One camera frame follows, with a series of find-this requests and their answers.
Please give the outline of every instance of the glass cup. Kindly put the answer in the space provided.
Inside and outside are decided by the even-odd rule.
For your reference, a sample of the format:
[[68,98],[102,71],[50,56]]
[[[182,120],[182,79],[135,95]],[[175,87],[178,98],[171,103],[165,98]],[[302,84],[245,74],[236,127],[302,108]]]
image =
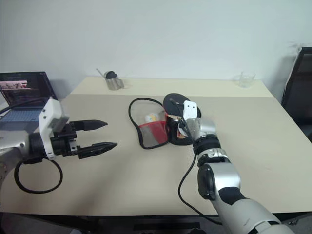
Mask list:
[[255,77],[255,73],[241,72],[238,85],[242,88],[251,86]]

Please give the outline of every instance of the laptop screen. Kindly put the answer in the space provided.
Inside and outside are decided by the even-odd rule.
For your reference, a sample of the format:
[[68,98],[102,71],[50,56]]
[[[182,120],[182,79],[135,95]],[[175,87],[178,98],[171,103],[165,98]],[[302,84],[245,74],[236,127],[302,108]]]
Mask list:
[[[44,97],[57,99],[45,72],[0,73],[0,89],[9,105]],[[23,107],[42,107],[45,103],[43,100]]]

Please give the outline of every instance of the floor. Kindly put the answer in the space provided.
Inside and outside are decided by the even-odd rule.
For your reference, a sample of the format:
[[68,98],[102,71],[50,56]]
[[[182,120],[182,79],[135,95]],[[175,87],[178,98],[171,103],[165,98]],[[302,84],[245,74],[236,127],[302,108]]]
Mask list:
[[[162,230],[146,230],[155,228],[155,224],[162,223]],[[183,226],[200,226],[207,234],[224,234],[221,226],[210,223],[202,218],[185,219],[137,219],[137,218],[110,218],[100,221],[101,230],[97,234],[188,234],[190,229],[169,230],[172,224]],[[30,219],[17,214],[3,214],[2,228],[6,234],[81,234],[71,228]],[[290,226],[296,234],[312,234],[312,216],[300,219],[296,226]]]

